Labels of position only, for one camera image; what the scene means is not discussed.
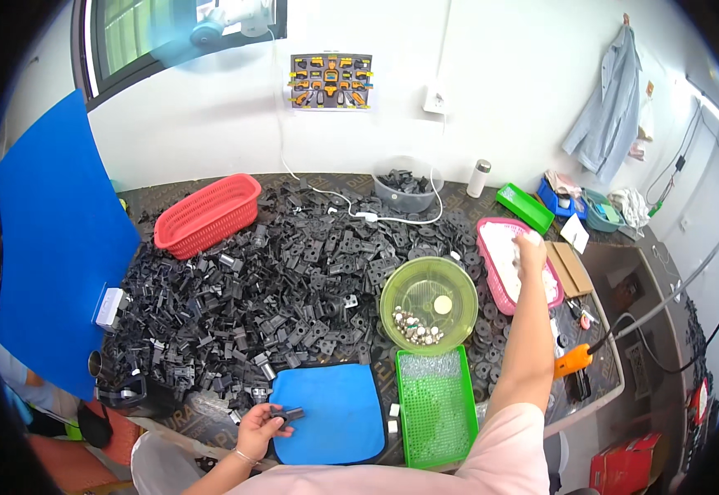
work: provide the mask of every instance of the metal cup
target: metal cup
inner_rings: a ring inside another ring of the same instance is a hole
[[[87,358],[87,371],[94,378],[109,382],[115,379],[115,371],[112,362],[104,358],[99,351],[90,352]]]

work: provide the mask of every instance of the pink shirt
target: pink shirt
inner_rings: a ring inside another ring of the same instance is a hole
[[[389,466],[280,466],[228,493],[548,493],[543,435],[541,410],[533,404],[513,404],[486,423],[455,475]]]

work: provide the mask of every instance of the pink plastic basket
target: pink plastic basket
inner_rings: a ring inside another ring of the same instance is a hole
[[[219,179],[178,201],[154,225],[154,242],[179,260],[207,250],[255,221],[261,185],[246,173]]]
[[[503,224],[516,234],[528,232],[531,228],[518,220],[505,219],[501,217],[488,217],[480,219],[477,222],[477,247],[483,255],[483,259],[486,263],[486,271],[489,272],[489,275],[486,277],[486,283],[489,285],[489,291],[492,293],[497,309],[499,309],[501,313],[511,316],[516,309],[516,303],[513,299],[511,299],[511,296],[508,295],[508,292],[505,290],[505,286],[503,286],[503,282],[500,280],[500,274],[497,272],[497,268],[492,263],[492,257],[489,255],[489,248],[487,248],[486,244],[483,242],[481,227],[486,223]],[[563,285],[560,283],[560,279],[557,278],[557,273],[555,272],[549,258],[546,258],[546,269],[550,271],[554,280],[557,281],[557,295],[555,296],[555,299],[547,303],[547,306],[552,308],[559,306],[563,302]]]

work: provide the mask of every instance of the green sieve bowl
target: green sieve bowl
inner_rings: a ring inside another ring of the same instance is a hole
[[[445,312],[446,300],[440,296],[450,300],[449,311]],[[440,300],[434,308],[437,298]],[[395,306],[413,313],[426,327],[438,326],[444,337],[434,345],[407,341],[395,325]],[[402,264],[387,279],[378,311],[395,345],[416,354],[436,356],[455,349],[472,333],[477,318],[477,291],[470,276],[457,264],[442,257],[421,257]]]

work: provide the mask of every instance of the white thermos bottle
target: white thermos bottle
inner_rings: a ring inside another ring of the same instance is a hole
[[[489,176],[489,171],[492,169],[492,164],[486,160],[478,160],[475,164],[475,168],[472,169],[472,177],[470,177],[470,183],[466,185],[466,195],[471,198],[481,197],[483,193],[483,187],[486,185],[486,177]]]

